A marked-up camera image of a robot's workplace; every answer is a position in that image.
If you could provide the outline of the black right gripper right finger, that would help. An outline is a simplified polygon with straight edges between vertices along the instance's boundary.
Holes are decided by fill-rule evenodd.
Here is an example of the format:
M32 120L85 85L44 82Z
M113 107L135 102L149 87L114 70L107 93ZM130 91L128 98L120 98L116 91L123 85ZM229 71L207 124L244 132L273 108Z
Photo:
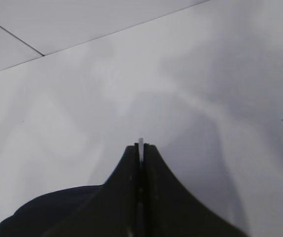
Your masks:
M148 237L244 237L175 177L154 145L143 151L144 221Z

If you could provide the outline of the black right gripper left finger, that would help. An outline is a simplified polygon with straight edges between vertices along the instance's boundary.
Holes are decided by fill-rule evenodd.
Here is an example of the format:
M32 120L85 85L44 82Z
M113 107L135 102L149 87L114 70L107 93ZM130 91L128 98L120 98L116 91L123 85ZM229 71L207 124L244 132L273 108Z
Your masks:
M103 187L46 237L133 237L136 229L139 153L127 146Z

